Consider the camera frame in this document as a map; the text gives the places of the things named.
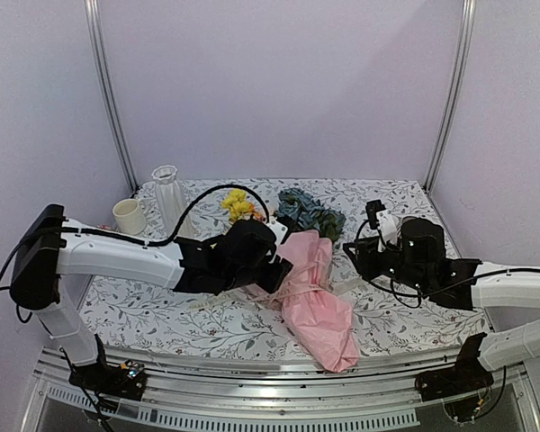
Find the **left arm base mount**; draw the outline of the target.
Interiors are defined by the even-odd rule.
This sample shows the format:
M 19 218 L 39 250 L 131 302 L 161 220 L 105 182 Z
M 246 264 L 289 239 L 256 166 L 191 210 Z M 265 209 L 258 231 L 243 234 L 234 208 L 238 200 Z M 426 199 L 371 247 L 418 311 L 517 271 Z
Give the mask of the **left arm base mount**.
M 94 340 L 97 348 L 94 363 L 83 366 L 71 364 L 68 382 L 96 394 L 141 401 L 148 380 L 144 365 L 130 359 L 120 365 L 110 365 L 102 340 L 97 335 Z

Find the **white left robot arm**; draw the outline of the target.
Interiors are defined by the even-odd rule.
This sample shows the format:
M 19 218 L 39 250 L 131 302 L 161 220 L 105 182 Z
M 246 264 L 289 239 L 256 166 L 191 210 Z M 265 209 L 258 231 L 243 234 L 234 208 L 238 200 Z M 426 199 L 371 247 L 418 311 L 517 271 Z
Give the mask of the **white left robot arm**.
M 277 220 L 239 220 L 214 238 L 151 241 L 95 229 L 48 205 L 14 252 L 9 293 L 37 314 L 72 365 L 98 391 L 116 381 L 113 367 L 77 310 L 69 305 L 63 275 L 100 275 L 154 284 L 178 293 L 218 295 L 256 284 L 274 293 L 292 269 L 277 249 L 290 231 Z

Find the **pink flower bouquet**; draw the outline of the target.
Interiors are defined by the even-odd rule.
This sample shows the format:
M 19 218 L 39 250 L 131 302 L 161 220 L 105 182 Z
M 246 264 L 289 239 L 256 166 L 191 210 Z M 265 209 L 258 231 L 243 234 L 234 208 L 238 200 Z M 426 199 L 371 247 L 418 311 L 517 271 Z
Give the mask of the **pink flower bouquet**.
M 341 373 L 359 358 L 352 336 L 353 307 L 331 291 L 329 281 L 346 216 L 300 188 L 283 189 L 278 200 L 275 218 L 294 227 L 278 248 L 280 257 L 293 264 L 292 271 L 273 294 L 253 284 L 247 292 L 281 312 L 286 327 L 323 369 Z

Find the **cream printed ribbon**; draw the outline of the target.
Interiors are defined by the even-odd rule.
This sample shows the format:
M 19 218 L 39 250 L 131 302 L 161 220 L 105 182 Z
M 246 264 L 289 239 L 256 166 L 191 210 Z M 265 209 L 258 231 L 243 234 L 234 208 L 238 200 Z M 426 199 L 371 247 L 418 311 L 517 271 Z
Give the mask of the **cream printed ribbon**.
M 345 282 L 329 283 L 328 286 L 313 285 L 312 289 L 308 289 L 307 291 L 323 291 L 340 296 L 359 287 L 362 283 L 363 280 L 360 277 L 356 277 Z M 288 286 L 285 289 L 280 289 L 278 294 L 262 294 L 261 289 L 257 285 L 250 285 L 246 288 L 225 292 L 205 300 L 192 301 L 187 305 L 187 308 L 189 311 L 198 311 L 200 309 L 208 309 L 225 302 L 244 302 L 247 305 L 247 308 L 253 311 L 255 309 L 254 304 L 269 304 L 270 308 L 273 308 L 274 302 L 277 302 L 282 298 L 291 297 L 293 294 L 299 295 L 301 293 L 306 293 L 307 291 L 300 290 L 299 292 L 294 292 L 293 288 Z

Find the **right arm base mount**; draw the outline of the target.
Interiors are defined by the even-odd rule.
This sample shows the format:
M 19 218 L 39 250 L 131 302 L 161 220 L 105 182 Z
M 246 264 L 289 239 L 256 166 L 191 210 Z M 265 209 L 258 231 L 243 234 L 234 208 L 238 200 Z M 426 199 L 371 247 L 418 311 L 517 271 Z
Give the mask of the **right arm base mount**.
M 467 338 L 452 366 L 419 373 L 414 386 L 421 399 L 433 401 L 492 386 L 492 372 L 478 361 L 480 346 L 486 336 L 486 333 L 479 333 Z

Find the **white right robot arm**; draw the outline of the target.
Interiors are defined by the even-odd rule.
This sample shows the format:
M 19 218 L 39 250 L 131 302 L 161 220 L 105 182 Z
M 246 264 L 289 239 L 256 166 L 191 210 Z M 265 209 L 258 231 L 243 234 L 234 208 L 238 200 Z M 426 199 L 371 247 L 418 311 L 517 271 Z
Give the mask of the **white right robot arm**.
M 443 228 L 429 220 L 371 223 L 371 237 L 356 235 L 343 250 L 367 282 L 385 277 L 388 292 L 401 284 L 411 297 L 457 311 L 485 310 L 489 333 L 468 337 L 447 374 L 454 392 L 467 392 L 504 366 L 540 357 L 540 266 L 451 258 Z

